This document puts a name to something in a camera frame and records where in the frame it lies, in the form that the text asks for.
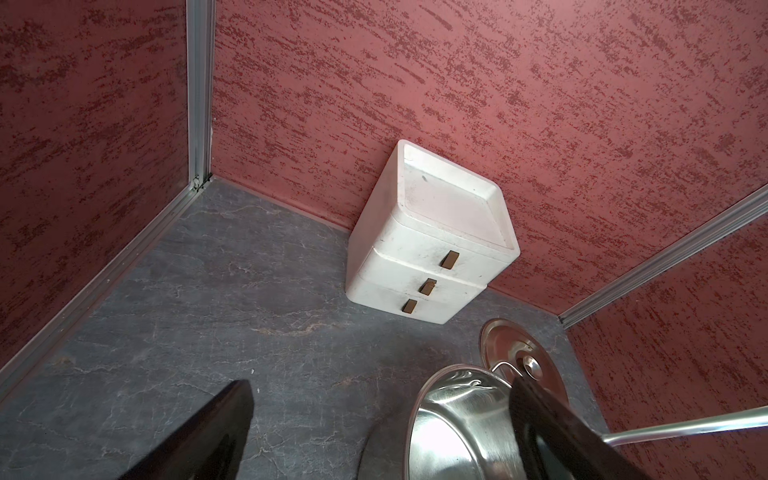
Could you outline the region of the metal ladle spoon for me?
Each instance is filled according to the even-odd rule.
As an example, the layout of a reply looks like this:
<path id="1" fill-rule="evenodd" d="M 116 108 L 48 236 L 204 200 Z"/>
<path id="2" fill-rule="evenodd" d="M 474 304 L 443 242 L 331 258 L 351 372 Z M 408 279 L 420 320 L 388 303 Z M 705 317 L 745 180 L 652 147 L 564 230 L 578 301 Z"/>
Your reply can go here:
<path id="1" fill-rule="evenodd" d="M 611 447 L 767 426 L 767 407 L 601 435 Z"/>

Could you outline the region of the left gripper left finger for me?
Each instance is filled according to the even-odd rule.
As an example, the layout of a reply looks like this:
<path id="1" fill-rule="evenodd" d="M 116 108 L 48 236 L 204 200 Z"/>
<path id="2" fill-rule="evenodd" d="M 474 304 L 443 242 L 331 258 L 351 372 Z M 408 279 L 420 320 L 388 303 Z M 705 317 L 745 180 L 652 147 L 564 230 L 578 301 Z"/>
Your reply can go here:
<path id="1" fill-rule="evenodd" d="M 235 380 L 121 477 L 234 479 L 253 413 L 250 382 Z"/>

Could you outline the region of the stainless steel pot lid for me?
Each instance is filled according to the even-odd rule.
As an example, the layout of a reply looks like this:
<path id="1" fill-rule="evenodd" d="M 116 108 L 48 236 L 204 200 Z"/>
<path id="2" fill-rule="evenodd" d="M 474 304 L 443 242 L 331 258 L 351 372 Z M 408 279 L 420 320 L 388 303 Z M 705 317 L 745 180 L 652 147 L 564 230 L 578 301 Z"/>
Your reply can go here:
<path id="1" fill-rule="evenodd" d="M 509 363 L 524 377 L 536 381 L 563 404 L 569 398 L 562 376 L 545 348 L 522 326 L 512 321 L 495 318 L 487 321 L 480 333 L 479 351 L 487 369 L 498 366 L 508 382 L 516 372 L 501 362 Z"/>

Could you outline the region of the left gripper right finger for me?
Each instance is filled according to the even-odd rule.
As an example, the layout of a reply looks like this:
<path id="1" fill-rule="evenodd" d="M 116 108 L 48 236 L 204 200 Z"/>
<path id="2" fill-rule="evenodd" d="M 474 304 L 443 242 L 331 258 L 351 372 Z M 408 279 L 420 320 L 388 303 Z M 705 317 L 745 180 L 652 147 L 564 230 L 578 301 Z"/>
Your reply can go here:
<path id="1" fill-rule="evenodd" d="M 511 383 L 509 411 L 526 477 L 548 479 L 544 451 L 575 479 L 647 479 L 569 408 L 526 378 Z"/>

